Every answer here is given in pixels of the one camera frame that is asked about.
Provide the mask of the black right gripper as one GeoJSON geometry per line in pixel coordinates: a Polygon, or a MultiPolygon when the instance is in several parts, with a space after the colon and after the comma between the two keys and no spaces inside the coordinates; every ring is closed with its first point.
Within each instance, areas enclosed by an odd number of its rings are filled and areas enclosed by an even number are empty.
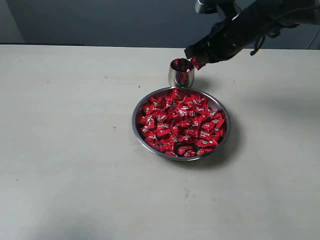
{"type": "Polygon", "coordinates": [[[204,41],[198,41],[185,48],[185,57],[196,58],[204,66],[229,60],[256,40],[262,27],[263,18],[260,15],[240,14],[232,20],[225,20],[212,27],[204,41]]]}

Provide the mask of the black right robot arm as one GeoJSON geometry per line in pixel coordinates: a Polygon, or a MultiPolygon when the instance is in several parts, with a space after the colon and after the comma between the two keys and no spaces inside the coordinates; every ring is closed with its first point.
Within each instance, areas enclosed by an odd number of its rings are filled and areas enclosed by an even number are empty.
{"type": "Polygon", "coordinates": [[[197,69],[230,60],[251,43],[253,56],[266,37],[274,39],[282,29],[320,23],[318,0],[256,0],[245,9],[240,9],[234,0],[198,0],[195,11],[217,13],[221,19],[208,35],[184,50],[197,69]]]}

